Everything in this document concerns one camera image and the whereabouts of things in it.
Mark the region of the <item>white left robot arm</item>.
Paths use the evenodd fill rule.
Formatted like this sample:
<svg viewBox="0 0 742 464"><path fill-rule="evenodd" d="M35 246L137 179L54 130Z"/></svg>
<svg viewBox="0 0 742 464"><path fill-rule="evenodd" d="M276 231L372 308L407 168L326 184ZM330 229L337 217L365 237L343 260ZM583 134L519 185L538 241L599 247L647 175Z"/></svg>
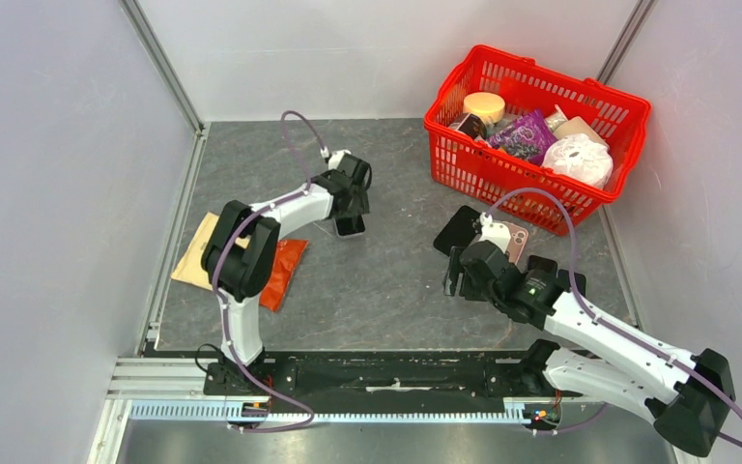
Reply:
<svg viewBox="0 0 742 464"><path fill-rule="evenodd" d="M279 241L321 220L331 220L341 238L364 233L371 182L370 164L343 150L330 157L325 172L282 196L224 206L200 264L219 301L222 351L235 361L227 381L239 393L256 393L265 380L263 366L255 362L264 351L259 297L270 281Z"/></svg>

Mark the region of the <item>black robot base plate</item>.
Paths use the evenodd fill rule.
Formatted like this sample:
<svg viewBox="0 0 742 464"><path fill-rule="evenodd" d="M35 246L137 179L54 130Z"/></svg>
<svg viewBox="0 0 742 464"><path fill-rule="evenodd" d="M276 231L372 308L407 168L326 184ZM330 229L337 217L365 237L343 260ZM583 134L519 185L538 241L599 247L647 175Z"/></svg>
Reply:
<svg viewBox="0 0 742 464"><path fill-rule="evenodd" d="M256 383L219 355L203 393L258 396L267 387L317 414L372 416L498 413L505 398L550 398L543 370L558 344L520 351L266 351L248 366Z"/></svg>

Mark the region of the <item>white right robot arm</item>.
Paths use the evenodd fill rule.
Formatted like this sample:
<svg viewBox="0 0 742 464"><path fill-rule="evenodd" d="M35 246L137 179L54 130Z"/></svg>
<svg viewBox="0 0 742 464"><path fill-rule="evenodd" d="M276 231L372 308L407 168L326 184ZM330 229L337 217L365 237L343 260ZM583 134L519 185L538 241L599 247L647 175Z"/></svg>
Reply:
<svg viewBox="0 0 742 464"><path fill-rule="evenodd" d="M639 331L590 303L581 293L585 283L584 275L544 257L530 257L520 270L496 245L479 241L451 248L445 292L487 302L514 322L592 353L537 341L519 369L529 394L555 389L593 397L642 418L674 447L708 456L735 401L728 359Z"/></svg>

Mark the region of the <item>cassava chips snack bag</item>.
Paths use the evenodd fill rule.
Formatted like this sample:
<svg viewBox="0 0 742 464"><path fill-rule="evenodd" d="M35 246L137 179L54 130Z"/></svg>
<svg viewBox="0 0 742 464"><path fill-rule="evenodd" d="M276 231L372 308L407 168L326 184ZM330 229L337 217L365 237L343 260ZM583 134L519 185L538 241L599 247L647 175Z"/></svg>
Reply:
<svg viewBox="0 0 742 464"><path fill-rule="evenodd" d="M201 256L212 236L218 215L207 212L194 233L184 255L171 273L171 279L211 291L208 273L201 267ZM264 287L260 306L278 312L282 307L288 287L307 249L308 242L300 239L284 239L278 242L271 276Z"/></svg>

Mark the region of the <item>black smartphone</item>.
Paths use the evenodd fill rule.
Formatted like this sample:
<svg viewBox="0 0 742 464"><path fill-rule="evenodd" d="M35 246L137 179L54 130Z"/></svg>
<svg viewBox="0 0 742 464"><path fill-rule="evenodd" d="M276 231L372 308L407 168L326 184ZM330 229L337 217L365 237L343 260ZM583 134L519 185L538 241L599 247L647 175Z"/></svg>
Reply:
<svg viewBox="0 0 742 464"><path fill-rule="evenodd" d="M366 231L363 216L338 217L333 220L336 236L342 239L359 236Z"/></svg>

